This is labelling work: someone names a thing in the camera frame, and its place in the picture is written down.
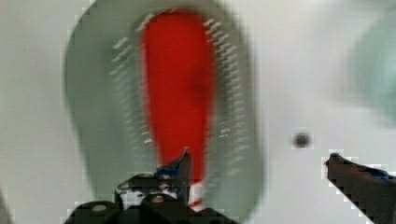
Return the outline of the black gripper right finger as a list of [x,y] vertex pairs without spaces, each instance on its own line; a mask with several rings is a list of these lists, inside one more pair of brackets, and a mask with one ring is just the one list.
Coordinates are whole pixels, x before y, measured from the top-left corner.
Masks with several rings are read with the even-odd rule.
[[327,178],[374,224],[395,224],[394,175],[332,153],[324,164]]

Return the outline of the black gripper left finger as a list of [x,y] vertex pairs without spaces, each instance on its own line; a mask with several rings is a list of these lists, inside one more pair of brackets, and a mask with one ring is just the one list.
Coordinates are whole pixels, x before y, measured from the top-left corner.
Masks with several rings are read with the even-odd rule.
[[189,203],[192,180],[192,157],[187,147],[154,173],[134,175],[115,189],[115,202],[121,209],[138,206],[152,194],[166,194],[184,204]]

